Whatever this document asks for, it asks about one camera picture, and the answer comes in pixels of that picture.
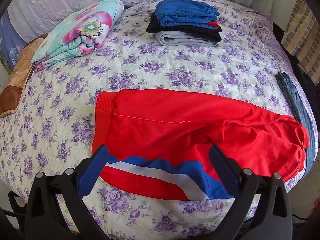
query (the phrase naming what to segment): blue jeans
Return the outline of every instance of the blue jeans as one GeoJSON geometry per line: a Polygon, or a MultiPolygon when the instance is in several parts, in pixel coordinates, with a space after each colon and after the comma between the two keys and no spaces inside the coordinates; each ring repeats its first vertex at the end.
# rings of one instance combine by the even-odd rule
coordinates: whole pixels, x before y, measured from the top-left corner
{"type": "Polygon", "coordinates": [[[276,79],[278,86],[292,111],[293,117],[308,130],[310,144],[309,149],[305,150],[307,164],[306,171],[303,175],[303,177],[305,177],[312,168],[316,154],[315,134],[313,132],[312,122],[305,106],[303,105],[303,102],[301,101],[295,85],[292,83],[291,78],[285,72],[282,74],[278,72],[276,79]]]}

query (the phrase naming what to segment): stack of folded clothes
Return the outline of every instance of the stack of folded clothes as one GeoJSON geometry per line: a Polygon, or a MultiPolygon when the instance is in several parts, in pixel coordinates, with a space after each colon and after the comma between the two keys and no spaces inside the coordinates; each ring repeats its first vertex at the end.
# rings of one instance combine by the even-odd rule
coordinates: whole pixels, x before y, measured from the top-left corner
{"type": "Polygon", "coordinates": [[[160,45],[216,46],[221,41],[219,12],[212,6],[192,0],[164,0],[156,5],[147,27],[160,45]]]}

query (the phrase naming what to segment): silver screw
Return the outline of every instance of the silver screw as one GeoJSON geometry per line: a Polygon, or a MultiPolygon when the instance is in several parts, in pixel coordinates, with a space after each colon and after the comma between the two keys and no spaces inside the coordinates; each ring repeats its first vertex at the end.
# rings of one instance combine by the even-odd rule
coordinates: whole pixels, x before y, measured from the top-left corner
{"type": "Polygon", "coordinates": [[[71,175],[72,173],[73,173],[73,168],[68,168],[65,171],[65,174],[67,174],[67,175],[71,175]]]}
{"type": "Polygon", "coordinates": [[[248,168],[244,168],[244,169],[243,169],[243,173],[244,173],[245,175],[251,175],[251,174],[252,174],[252,170],[250,170],[250,169],[248,169],[248,168]]]}
{"type": "Polygon", "coordinates": [[[37,179],[42,178],[42,176],[43,176],[43,172],[41,172],[41,171],[36,174],[37,179]]]}
{"type": "Polygon", "coordinates": [[[273,176],[275,176],[276,179],[281,179],[281,175],[277,172],[275,172],[273,176]]]}

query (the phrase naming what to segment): turquoise blanket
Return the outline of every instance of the turquoise blanket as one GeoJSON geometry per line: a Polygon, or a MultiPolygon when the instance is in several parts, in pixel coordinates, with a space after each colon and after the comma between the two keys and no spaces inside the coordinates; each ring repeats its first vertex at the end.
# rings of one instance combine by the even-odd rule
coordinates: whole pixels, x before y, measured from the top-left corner
{"type": "Polygon", "coordinates": [[[42,70],[101,48],[123,9],[120,0],[104,0],[69,15],[44,39],[32,64],[36,70],[42,70]]]}

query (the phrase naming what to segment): blue gripper pad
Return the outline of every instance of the blue gripper pad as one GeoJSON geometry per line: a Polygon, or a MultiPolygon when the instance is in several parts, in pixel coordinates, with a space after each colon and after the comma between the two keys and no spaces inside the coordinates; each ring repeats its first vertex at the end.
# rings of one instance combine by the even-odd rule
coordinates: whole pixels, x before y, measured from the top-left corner
{"type": "Polygon", "coordinates": [[[227,158],[217,145],[210,147],[209,159],[227,193],[236,198],[240,193],[239,165],[234,159],[227,158]]]}
{"type": "Polygon", "coordinates": [[[80,198],[90,194],[108,159],[109,151],[104,145],[99,146],[91,158],[85,159],[89,161],[89,164],[78,178],[77,193],[80,198]]]}

